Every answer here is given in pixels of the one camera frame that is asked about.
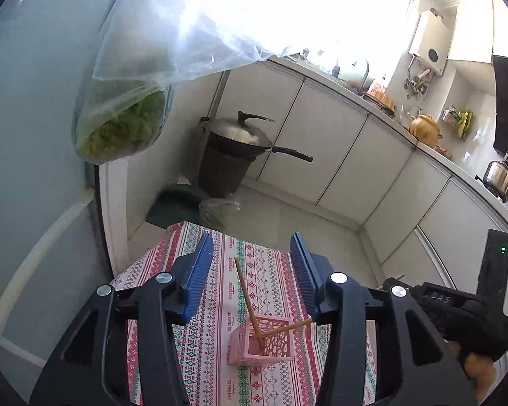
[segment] screw head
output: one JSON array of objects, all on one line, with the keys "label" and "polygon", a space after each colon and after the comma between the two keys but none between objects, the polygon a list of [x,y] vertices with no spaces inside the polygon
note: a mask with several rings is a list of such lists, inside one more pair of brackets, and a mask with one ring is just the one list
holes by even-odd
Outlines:
[{"label": "screw head", "polygon": [[398,298],[404,298],[406,296],[406,290],[400,285],[391,287],[391,292]]},{"label": "screw head", "polygon": [[173,275],[168,272],[160,273],[156,275],[156,281],[160,284],[167,284],[173,279]]},{"label": "screw head", "polygon": [[96,290],[96,293],[98,296],[107,296],[111,293],[111,286],[107,284],[101,285],[98,287],[98,290]]},{"label": "screw head", "polygon": [[342,272],[333,272],[329,277],[331,278],[331,281],[336,284],[344,284],[348,281],[348,276]]}]

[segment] table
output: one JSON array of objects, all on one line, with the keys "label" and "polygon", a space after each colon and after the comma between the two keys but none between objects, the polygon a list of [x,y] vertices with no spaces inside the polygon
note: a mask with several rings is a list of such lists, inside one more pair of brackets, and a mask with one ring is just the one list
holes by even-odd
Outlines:
[{"label": "table", "polygon": [[[290,317],[294,322],[308,314],[299,296],[290,256],[245,242],[189,222],[170,226],[161,242],[112,285],[117,290],[142,285],[169,270],[174,260],[194,252],[208,231],[214,241],[214,258],[198,313],[186,327],[173,332],[186,391],[193,406],[307,406],[316,403],[328,349],[328,325],[307,325],[294,330],[296,358],[264,368],[227,363],[231,332],[247,317],[234,257],[239,259],[256,313]],[[128,325],[128,383],[131,401],[142,404],[137,359],[137,325]],[[364,403],[374,402],[376,370],[367,338]]]}]

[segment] pink plastic basket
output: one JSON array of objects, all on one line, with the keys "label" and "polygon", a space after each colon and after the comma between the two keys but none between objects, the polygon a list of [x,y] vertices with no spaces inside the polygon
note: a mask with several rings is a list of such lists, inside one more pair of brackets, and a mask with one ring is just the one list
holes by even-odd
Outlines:
[{"label": "pink plastic basket", "polygon": [[[290,318],[256,315],[261,331],[272,330],[293,324]],[[293,330],[284,331],[263,339],[264,348],[261,349],[254,337],[254,329],[250,317],[232,331],[230,337],[230,352],[228,365],[268,366],[277,362],[294,359]]]}]

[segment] chopstick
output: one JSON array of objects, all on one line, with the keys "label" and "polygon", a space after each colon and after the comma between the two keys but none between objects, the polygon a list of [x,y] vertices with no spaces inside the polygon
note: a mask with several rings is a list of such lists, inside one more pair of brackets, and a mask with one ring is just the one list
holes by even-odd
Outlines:
[{"label": "chopstick", "polygon": [[[395,279],[397,279],[397,281],[398,281],[399,279],[404,278],[404,276],[405,276],[405,275],[404,275],[404,274],[402,274],[402,275],[397,276]],[[378,287],[378,288],[377,288],[377,290],[382,290],[383,288],[384,288],[384,286],[383,286],[383,285],[381,285],[380,287]]]},{"label": "chopstick", "polygon": [[299,328],[303,325],[308,325],[308,324],[311,324],[313,323],[314,320],[309,318],[309,319],[305,319],[305,320],[302,320],[301,322],[296,322],[295,324],[291,324],[291,325],[288,325],[288,326],[282,326],[280,328],[273,328],[272,330],[267,330],[267,331],[264,331],[261,333],[261,337],[262,338],[265,338],[267,336],[272,336],[273,334],[279,334],[279,333],[282,333],[284,331],[288,331],[288,330],[293,330],[295,328]]},{"label": "chopstick", "polygon": [[245,284],[245,278],[244,276],[242,276],[241,264],[239,264],[239,259],[237,257],[235,257],[235,267],[237,268],[237,275],[239,275],[239,282],[241,284],[242,294],[244,295],[245,302],[247,303],[247,310],[249,311],[250,322],[252,322],[252,328],[254,328],[254,336],[258,340],[260,348],[263,349],[264,348],[263,338],[261,336],[258,327],[258,320],[256,319],[256,315],[254,314],[254,310],[252,309],[252,303],[250,302],[247,285]]}]

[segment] kitchen cabinet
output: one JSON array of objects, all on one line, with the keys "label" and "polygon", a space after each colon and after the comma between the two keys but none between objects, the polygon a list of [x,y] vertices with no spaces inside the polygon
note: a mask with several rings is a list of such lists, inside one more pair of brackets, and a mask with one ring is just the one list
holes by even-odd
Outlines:
[{"label": "kitchen cabinet", "polygon": [[508,8],[502,0],[493,0],[493,54],[508,58]]},{"label": "kitchen cabinet", "polygon": [[396,251],[382,263],[386,278],[404,274],[401,280],[411,286],[424,282],[446,285],[439,272],[441,266],[437,267],[438,259],[429,251],[422,237],[420,230],[412,230]]},{"label": "kitchen cabinet", "polygon": [[259,180],[316,203],[365,123],[365,110],[314,81],[305,82],[276,145],[313,157],[312,163],[271,154]]},{"label": "kitchen cabinet", "polygon": [[412,153],[413,145],[370,116],[319,205],[365,223]]},{"label": "kitchen cabinet", "polygon": [[[458,290],[476,293],[488,229],[506,230],[466,185],[451,179],[419,226]],[[508,286],[504,302],[508,315]]]},{"label": "kitchen cabinet", "polygon": [[414,151],[365,223],[380,263],[401,244],[444,188],[449,173]]},{"label": "kitchen cabinet", "polygon": [[[303,75],[271,62],[234,69],[230,72],[216,117],[237,119],[238,111],[269,117],[275,122],[250,119],[247,123],[262,129],[271,141],[275,141],[303,78]],[[269,152],[266,152],[257,157],[247,175],[257,178],[268,156]]]},{"label": "kitchen cabinet", "polygon": [[459,3],[448,59],[491,63],[492,50],[492,0]]}]

